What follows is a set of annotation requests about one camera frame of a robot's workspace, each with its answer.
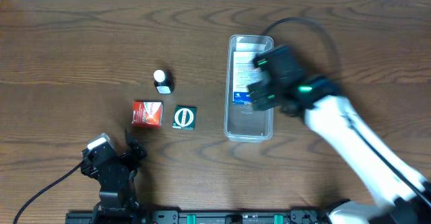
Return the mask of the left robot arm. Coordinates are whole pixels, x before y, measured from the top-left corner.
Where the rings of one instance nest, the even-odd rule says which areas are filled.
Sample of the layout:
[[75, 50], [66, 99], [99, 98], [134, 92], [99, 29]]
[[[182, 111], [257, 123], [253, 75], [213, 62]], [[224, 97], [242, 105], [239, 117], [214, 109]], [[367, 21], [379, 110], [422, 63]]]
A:
[[137, 199], [134, 179], [147, 152], [127, 130], [125, 143], [129, 149], [118, 154], [109, 136], [102, 133], [81, 152], [81, 173], [100, 184], [100, 202], [93, 210], [90, 223], [145, 222], [145, 211]]

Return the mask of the green square box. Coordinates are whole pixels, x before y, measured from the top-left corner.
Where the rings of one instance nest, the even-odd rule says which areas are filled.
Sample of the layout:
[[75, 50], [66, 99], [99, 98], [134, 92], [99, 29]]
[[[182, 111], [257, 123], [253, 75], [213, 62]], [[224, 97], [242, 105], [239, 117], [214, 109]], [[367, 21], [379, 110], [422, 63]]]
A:
[[195, 107], [177, 106], [174, 111], [172, 127], [182, 130], [194, 130], [197, 109]]

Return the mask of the dark bottle white cap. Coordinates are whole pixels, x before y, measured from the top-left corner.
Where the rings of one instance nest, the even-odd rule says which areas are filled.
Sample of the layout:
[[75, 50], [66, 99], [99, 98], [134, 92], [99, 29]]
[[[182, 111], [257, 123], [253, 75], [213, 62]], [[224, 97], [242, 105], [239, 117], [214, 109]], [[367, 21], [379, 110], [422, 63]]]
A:
[[154, 72], [154, 86], [159, 94], [171, 94], [174, 91], [174, 85], [169, 74], [161, 69]]

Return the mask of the clear plastic container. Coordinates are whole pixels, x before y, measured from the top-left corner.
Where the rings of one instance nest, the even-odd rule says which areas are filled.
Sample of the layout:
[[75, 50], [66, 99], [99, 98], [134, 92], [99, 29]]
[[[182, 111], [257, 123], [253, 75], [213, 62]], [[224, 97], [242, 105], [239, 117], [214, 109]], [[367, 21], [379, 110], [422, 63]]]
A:
[[264, 52], [273, 48], [269, 36], [233, 35], [229, 40], [224, 133], [230, 141], [260, 143], [273, 135], [273, 110], [255, 111], [252, 103], [233, 104], [234, 52]]

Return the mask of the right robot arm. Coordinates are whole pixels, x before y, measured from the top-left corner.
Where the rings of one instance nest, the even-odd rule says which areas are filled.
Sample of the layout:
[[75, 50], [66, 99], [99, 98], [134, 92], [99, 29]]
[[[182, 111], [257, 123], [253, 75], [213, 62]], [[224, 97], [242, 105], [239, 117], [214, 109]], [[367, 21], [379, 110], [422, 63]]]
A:
[[325, 222], [430, 222], [430, 181], [385, 145], [334, 81], [309, 75], [287, 46], [258, 52], [252, 63], [262, 73], [260, 81], [248, 86], [253, 108], [278, 106], [301, 117], [353, 169], [374, 199], [372, 206], [340, 202], [325, 212]]

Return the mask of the red orange medicine box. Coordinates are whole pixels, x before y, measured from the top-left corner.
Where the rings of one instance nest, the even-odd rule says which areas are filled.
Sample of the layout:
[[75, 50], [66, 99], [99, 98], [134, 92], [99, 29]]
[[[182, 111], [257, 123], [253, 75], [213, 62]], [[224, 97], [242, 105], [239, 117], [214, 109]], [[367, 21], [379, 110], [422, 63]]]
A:
[[133, 126], [162, 127], [163, 119], [162, 102], [133, 102]]

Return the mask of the blue medicine box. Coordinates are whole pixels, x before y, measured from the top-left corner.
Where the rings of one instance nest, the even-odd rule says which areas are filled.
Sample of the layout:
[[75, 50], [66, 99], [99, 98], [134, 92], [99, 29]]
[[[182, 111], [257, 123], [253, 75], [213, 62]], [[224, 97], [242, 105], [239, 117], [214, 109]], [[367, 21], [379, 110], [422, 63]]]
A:
[[248, 85], [262, 80], [262, 72], [253, 65], [258, 52], [234, 52], [232, 96], [233, 104], [250, 104]]

